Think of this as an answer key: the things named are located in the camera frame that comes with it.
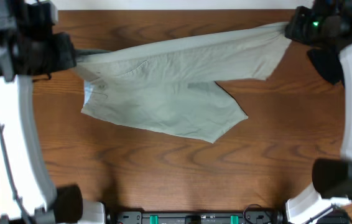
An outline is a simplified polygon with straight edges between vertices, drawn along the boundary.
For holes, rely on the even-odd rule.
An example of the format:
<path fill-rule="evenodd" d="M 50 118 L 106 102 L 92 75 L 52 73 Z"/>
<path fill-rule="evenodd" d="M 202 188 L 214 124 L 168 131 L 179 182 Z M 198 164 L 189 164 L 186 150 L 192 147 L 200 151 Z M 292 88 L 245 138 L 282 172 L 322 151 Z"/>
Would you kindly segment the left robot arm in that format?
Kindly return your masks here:
<path fill-rule="evenodd" d="M 0 0 L 0 223 L 105 223 L 102 203 L 75 185 L 56 187 L 35 126 L 36 81 L 76 66 L 66 33 L 54 33 L 50 1 Z"/>

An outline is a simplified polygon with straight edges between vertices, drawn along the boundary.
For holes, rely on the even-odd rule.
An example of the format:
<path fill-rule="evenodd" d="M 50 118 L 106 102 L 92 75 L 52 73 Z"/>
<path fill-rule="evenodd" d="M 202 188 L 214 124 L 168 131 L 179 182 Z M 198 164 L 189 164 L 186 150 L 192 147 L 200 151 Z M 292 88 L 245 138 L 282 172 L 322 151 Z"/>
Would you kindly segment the beige khaki shorts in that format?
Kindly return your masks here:
<path fill-rule="evenodd" d="M 215 142 L 247 119 L 220 81 L 265 80 L 290 40 L 285 23 L 84 53 L 82 113 L 113 124 Z"/>

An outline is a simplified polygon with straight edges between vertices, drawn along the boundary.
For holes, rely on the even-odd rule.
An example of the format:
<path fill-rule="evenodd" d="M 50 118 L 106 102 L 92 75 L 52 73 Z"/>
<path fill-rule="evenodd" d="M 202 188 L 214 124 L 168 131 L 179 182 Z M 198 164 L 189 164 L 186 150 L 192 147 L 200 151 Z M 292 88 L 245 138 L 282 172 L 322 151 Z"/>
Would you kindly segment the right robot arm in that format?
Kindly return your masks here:
<path fill-rule="evenodd" d="M 310 47 L 316 71 L 345 88 L 345 129 L 339 159 L 317 159 L 310 185 L 285 203 L 283 223 L 351 223 L 352 203 L 352 1 L 315 1 L 299 6 L 285 36 Z"/>

